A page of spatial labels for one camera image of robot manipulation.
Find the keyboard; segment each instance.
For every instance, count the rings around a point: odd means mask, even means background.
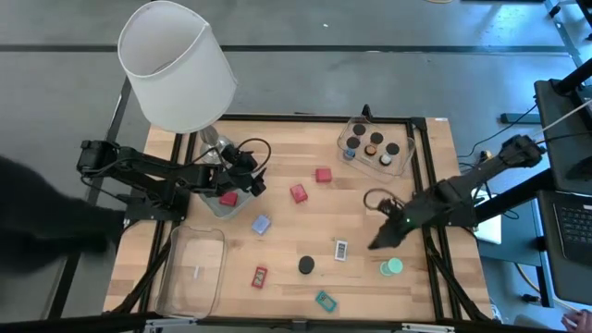
[[[563,256],[592,265],[592,206],[577,203],[555,204]]]

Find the white lampshade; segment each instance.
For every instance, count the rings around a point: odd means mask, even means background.
[[[129,18],[117,54],[142,112],[164,130],[207,127],[226,112],[236,91],[211,26],[169,1],[148,3]]]

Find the concrete floor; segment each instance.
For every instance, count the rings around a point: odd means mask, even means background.
[[[563,45],[542,4],[179,2],[209,20],[222,44]],[[113,44],[127,18],[143,3],[4,0],[0,44]],[[567,6],[558,15],[586,60],[592,56],[592,43],[583,37],[592,30],[581,17],[577,8]],[[501,129],[500,113],[524,112],[532,106],[535,80],[561,78],[574,69],[566,54],[547,53],[228,53],[227,57],[240,81],[229,112],[356,115],[368,103],[384,116],[448,117],[459,154]],[[0,154],[35,168],[61,191],[83,196],[86,189],[74,169],[79,144],[105,136],[124,79],[117,56],[3,52],[0,73]],[[497,151],[504,138],[535,128],[515,126],[482,147]],[[147,130],[132,97],[117,140],[141,149]],[[527,179],[544,167],[508,172],[491,182],[492,190],[504,191],[515,177]],[[107,186],[123,190],[116,184]],[[100,204],[116,205],[103,197]],[[80,260],[65,315],[100,313],[114,256]],[[527,314],[561,328],[561,308],[542,309],[517,300],[520,293],[533,291],[512,265],[491,260],[483,265],[490,295],[507,322]],[[0,276],[0,322],[44,318],[61,268],[62,263],[55,263],[27,277]]]

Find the wooden tabletop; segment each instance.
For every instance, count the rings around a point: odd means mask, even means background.
[[[438,179],[459,174],[456,153],[448,120],[429,118],[428,135]],[[390,135],[405,140],[403,125],[380,125]],[[344,124],[218,121],[216,128],[234,142],[251,137],[266,139],[273,148],[267,165],[267,190],[248,203],[235,217],[214,217],[197,195],[191,197],[190,212],[183,226],[216,228],[226,238],[226,259],[218,285],[216,303],[210,315],[255,318],[316,318],[349,320],[434,320],[428,283],[426,255],[421,231],[415,230],[397,249],[367,250],[385,217],[368,211],[363,205],[364,193],[371,188],[388,188],[402,200],[411,199],[413,174],[408,167],[400,178],[389,184],[369,178],[359,170],[338,160],[336,139]],[[415,133],[422,179],[427,186],[426,168],[419,132]],[[174,134],[151,128],[145,147],[147,154],[169,158]],[[265,158],[265,147],[254,142],[255,158]],[[333,180],[316,183],[315,169],[330,167]],[[296,204],[290,187],[302,184],[308,200]],[[259,215],[269,216],[271,227],[259,236],[251,229]],[[450,253],[456,278],[471,299],[486,315],[491,315],[487,287],[475,239],[461,228],[447,228]],[[154,222],[141,222],[123,237],[105,309],[119,305],[145,271],[154,235]],[[336,240],[348,242],[346,262],[334,259]],[[310,275],[298,271],[304,255],[314,258]],[[380,263],[391,257],[403,261],[403,271],[384,277]],[[180,268],[193,275],[195,265],[183,259]],[[251,286],[255,268],[268,269],[265,286]],[[445,314],[450,316],[446,283],[440,277]],[[153,291],[158,293],[159,278]],[[188,309],[199,308],[197,288],[185,286],[183,300]],[[320,290],[337,301],[333,313],[326,312],[315,301]]]

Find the blue cube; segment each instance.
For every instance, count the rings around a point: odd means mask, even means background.
[[[255,219],[255,221],[253,222],[251,228],[255,230],[255,232],[258,233],[260,236],[262,236],[263,234],[265,234],[269,226],[271,226],[271,221],[269,220],[269,218],[267,218],[267,216],[258,216],[257,219]]]

